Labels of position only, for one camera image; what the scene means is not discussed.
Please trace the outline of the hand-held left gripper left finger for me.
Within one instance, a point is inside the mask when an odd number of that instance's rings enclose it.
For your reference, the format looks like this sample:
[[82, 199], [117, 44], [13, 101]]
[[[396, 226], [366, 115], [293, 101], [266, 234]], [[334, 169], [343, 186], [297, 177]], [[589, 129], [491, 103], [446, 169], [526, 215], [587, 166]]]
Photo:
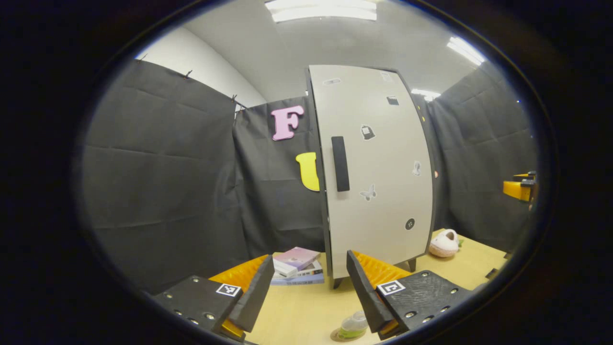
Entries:
[[203, 331], [243, 342], [255, 326], [273, 274], [273, 257], [263, 255], [209, 278], [189, 276], [153, 299]]

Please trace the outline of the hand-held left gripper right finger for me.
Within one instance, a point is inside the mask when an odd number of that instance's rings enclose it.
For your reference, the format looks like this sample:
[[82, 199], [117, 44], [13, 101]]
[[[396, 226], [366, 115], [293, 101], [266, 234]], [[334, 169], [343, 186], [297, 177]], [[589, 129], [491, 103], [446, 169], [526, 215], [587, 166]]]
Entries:
[[346, 268], [368, 326], [381, 340], [415, 332], [475, 293], [432, 271], [410, 273], [353, 250]]

